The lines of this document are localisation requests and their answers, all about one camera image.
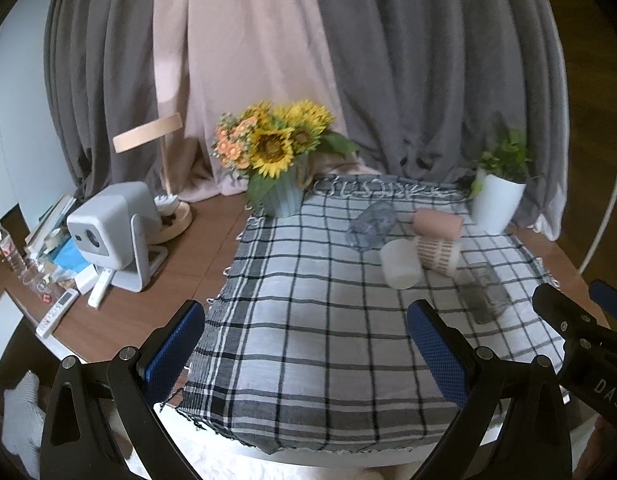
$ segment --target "potted plant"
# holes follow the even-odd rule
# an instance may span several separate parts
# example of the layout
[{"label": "potted plant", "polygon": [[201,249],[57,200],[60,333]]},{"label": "potted plant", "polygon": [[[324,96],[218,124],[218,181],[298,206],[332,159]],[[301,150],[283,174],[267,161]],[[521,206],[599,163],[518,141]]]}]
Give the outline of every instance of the potted plant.
[{"label": "potted plant", "polygon": [[508,130],[482,153],[473,182],[473,221],[490,235],[501,234],[520,205],[529,173],[528,151],[520,130]]},{"label": "potted plant", "polygon": [[277,218],[297,214],[312,179],[314,152],[345,157],[357,145],[329,129],[326,107],[298,101],[271,109],[270,103],[225,114],[215,131],[213,155],[238,178],[248,178],[246,194],[255,209]]}]

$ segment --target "screw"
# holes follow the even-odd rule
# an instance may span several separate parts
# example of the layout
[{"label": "screw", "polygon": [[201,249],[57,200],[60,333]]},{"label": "screw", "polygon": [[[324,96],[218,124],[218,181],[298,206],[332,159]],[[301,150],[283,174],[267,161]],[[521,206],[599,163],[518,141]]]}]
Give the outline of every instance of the screw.
[{"label": "screw", "polygon": [[493,351],[485,346],[478,346],[475,353],[477,354],[477,357],[484,359],[484,361],[488,361],[493,358]]},{"label": "screw", "polygon": [[133,357],[135,356],[135,353],[137,352],[137,350],[135,348],[133,348],[132,346],[127,346],[126,348],[122,348],[122,350],[120,350],[120,359],[122,361],[128,361],[129,359],[133,359]]},{"label": "screw", "polygon": [[546,355],[538,355],[538,365],[543,368],[549,368],[553,366],[553,363]]},{"label": "screw", "polygon": [[62,368],[66,368],[66,370],[68,370],[75,363],[76,363],[76,359],[72,355],[69,355],[68,357],[64,357],[63,358],[63,360],[62,360]]}]

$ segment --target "wooden table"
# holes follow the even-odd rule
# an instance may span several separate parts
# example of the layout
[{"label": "wooden table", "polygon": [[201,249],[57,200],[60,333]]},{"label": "wooden table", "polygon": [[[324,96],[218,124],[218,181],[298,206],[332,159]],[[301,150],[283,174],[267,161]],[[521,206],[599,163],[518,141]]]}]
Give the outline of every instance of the wooden table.
[{"label": "wooden table", "polygon": [[[167,244],[169,256],[146,290],[133,293],[113,287],[98,310],[86,304],[87,297],[79,298],[56,328],[55,338],[87,362],[109,360],[124,346],[139,347],[185,300],[204,304],[214,298],[225,280],[222,271],[236,253],[236,236],[250,214],[244,204],[243,194],[192,204],[191,226]],[[599,306],[588,299],[586,283],[557,244],[530,230],[516,234],[543,258],[563,292],[608,326]],[[4,289],[34,325],[46,314],[48,305],[0,263],[0,292]]]}]

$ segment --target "star-shaped cushion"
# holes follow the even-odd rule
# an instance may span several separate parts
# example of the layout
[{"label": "star-shaped cushion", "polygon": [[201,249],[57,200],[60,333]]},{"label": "star-shaped cushion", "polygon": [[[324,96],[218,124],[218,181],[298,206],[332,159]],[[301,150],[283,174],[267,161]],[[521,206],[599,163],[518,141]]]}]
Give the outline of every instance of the star-shaped cushion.
[{"label": "star-shaped cushion", "polygon": [[22,460],[26,472],[40,478],[40,447],[44,412],[37,405],[40,380],[30,370],[15,390],[4,391],[4,447]]}]

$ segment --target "pink cup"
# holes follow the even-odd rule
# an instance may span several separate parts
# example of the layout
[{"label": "pink cup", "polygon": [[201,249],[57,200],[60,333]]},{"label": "pink cup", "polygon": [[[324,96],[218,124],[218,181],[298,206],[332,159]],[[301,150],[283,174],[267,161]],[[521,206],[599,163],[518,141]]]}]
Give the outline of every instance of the pink cup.
[{"label": "pink cup", "polygon": [[460,215],[435,209],[418,209],[413,215],[413,229],[426,238],[457,240],[462,235],[462,222]]}]

